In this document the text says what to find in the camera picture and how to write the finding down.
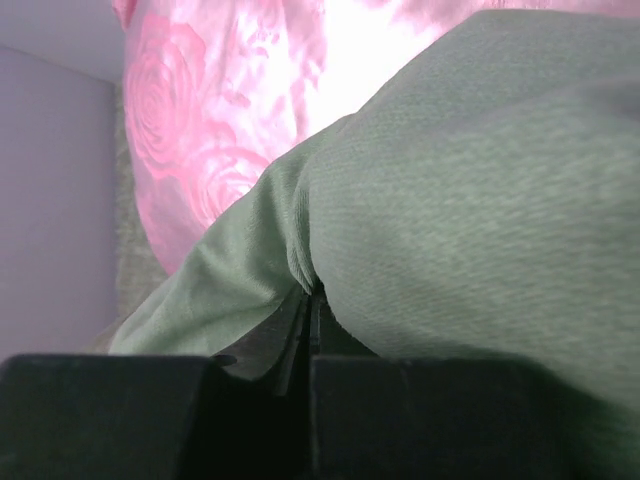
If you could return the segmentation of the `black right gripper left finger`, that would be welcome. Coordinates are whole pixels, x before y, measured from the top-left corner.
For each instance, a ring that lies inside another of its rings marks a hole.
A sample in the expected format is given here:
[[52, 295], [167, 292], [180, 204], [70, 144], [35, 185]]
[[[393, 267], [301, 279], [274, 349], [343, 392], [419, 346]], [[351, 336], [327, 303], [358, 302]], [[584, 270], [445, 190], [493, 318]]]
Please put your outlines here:
[[212, 357], [23, 354], [1, 367], [5, 479], [294, 479], [308, 298]]

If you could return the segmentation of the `green beige patchwork pillowcase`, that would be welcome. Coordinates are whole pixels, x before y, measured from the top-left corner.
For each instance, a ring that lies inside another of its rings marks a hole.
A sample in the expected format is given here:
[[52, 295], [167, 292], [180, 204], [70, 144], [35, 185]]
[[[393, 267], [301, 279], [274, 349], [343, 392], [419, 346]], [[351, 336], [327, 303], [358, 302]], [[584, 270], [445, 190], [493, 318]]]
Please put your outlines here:
[[279, 159], [119, 328], [211, 355], [295, 286], [386, 357], [517, 356], [570, 457], [639, 475], [639, 22], [484, 10]]

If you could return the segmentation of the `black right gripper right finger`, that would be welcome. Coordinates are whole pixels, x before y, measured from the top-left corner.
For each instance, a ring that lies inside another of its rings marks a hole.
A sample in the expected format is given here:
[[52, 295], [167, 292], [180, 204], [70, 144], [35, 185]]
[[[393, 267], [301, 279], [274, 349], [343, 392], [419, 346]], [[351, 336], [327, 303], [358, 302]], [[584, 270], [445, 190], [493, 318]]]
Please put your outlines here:
[[317, 479], [616, 479], [596, 403], [504, 355], [385, 359], [310, 298], [310, 463]]

